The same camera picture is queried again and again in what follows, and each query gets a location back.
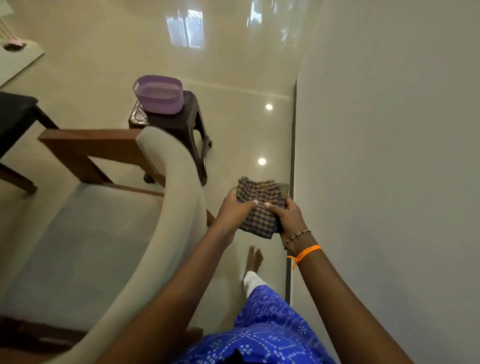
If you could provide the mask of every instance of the foot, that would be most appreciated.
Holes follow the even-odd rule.
[[[248,249],[248,256],[247,256],[247,266],[245,267],[245,274],[247,272],[252,271],[257,273],[258,268],[260,268],[260,264],[262,264],[264,260],[264,256],[260,249],[256,249],[255,245],[250,245]]]

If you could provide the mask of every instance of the blue printed fabric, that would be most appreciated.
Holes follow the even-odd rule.
[[[221,363],[235,349],[247,363],[335,364],[305,320],[268,286],[253,290],[233,330],[205,336],[174,363]]]

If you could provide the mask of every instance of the orange thread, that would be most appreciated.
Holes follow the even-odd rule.
[[[305,249],[300,254],[298,254],[296,258],[294,256],[287,255],[287,258],[291,258],[295,261],[293,263],[293,270],[295,270],[295,266],[297,266],[304,257],[306,257],[308,254],[310,254],[314,250],[318,250],[318,249],[321,249],[321,247],[318,245],[314,245],[314,246],[311,246],[310,248]]]

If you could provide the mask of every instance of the white pants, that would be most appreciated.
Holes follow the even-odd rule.
[[[255,272],[249,270],[243,279],[243,289],[247,293],[247,298],[258,286],[268,286],[268,284],[266,284]]]

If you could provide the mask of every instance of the dark stool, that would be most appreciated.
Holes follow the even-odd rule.
[[[198,106],[198,100],[190,91],[183,91],[185,104],[182,110],[175,115],[153,114],[144,111],[140,102],[137,101],[133,107],[128,125],[130,128],[144,128],[148,125],[156,126],[167,133],[173,135],[182,142],[190,151],[195,165],[197,166],[198,177],[202,186],[207,183],[207,169],[205,167],[205,159],[208,148],[212,147],[212,141],[205,131],[204,121]],[[198,155],[195,141],[193,139],[193,131],[198,130],[202,137],[202,151]],[[153,178],[147,174],[144,177],[145,182],[154,183]]]
[[[47,129],[58,129],[37,106],[37,102],[38,100],[31,96],[0,92],[0,158],[25,134],[35,120]],[[37,189],[31,180],[1,163],[0,179],[29,193],[34,193]]]

